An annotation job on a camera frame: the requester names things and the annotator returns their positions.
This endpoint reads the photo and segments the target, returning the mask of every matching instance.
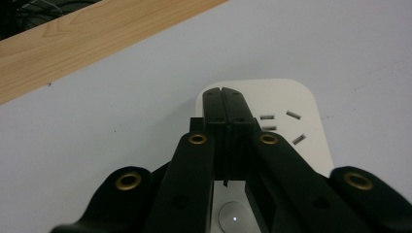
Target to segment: socket slot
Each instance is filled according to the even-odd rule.
[[[287,111],[287,112],[286,112],[286,115],[288,115],[289,117],[296,118],[296,119],[301,119],[301,118],[302,118],[301,115],[298,115],[298,114],[293,113],[293,112],[291,112],[291,111]]]
[[[295,140],[293,140],[292,143],[294,145],[297,145],[298,143],[302,142],[305,138],[306,138],[306,136],[304,134],[302,134],[299,137],[297,137]]]
[[[261,120],[274,119],[274,118],[275,118],[274,115],[260,115],[260,119],[261,119]]]
[[[273,126],[263,126],[261,127],[262,131],[275,131],[277,129],[276,125]]]

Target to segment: electrical outlet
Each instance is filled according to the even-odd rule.
[[[316,172],[329,176],[333,164],[318,107],[308,88],[284,79],[214,83],[197,96],[197,117],[203,117],[202,93],[214,87],[240,91],[263,131],[282,135]],[[244,186],[244,182],[229,182],[228,187],[215,182],[212,233],[260,232]]]

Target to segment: white table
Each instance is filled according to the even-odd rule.
[[[232,0],[1,105],[1,231],[73,222],[113,171],[159,167],[231,80],[306,85],[334,165],[412,201],[411,25],[411,1]]]

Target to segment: metal grommet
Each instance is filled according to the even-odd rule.
[[[116,180],[116,187],[119,190],[127,191],[137,187],[142,181],[142,177],[136,172],[128,172],[121,175]]]
[[[278,143],[278,138],[275,136],[272,136],[270,134],[263,134],[259,137],[260,141],[265,143],[265,144],[277,144]]]
[[[373,188],[373,182],[370,179],[356,172],[346,173],[343,175],[343,179],[349,185],[361,190],[370,190]]]
[[[204,144],[207,142],[207,138],[203,134],[192,134],[189,137],[189,142],[192,144]]]

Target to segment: wooden board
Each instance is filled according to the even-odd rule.
[[[0,104],[226,0],[103,0],[0,41]]]

